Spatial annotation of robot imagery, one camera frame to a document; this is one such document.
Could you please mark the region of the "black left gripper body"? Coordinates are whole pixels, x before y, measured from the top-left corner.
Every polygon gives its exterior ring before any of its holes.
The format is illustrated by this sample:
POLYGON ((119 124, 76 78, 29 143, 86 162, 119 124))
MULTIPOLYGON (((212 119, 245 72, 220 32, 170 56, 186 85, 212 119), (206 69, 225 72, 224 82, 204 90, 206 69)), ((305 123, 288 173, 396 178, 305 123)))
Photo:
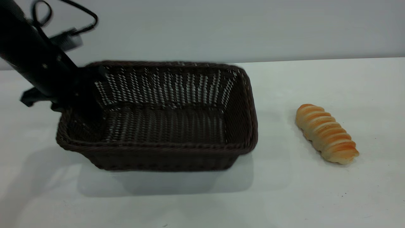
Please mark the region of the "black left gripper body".
POLYGON ((20 101, 32 107, 39 101, 51 101, 51 109, 59 111, 78 108, 100 108, 93 94, 96 82, 107 81, 103 66, 78 67, 66 55, 66 51, 79 47, 79 35, 59 34, 50 38, 56 50, 50 63, 43 63, 38 73, 27 78, 33 87, 23 92, 20 101))

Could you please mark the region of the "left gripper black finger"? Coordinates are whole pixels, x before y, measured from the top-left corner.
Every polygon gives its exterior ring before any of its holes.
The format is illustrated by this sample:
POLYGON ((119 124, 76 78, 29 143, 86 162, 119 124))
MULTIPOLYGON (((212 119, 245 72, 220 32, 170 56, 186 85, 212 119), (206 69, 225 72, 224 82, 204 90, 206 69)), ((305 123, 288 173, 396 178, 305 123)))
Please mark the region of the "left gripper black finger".
POLYGON ((105 112, 101 108, 73 107, 71 110, 70 125, 103 128, 106 126, 105 112))

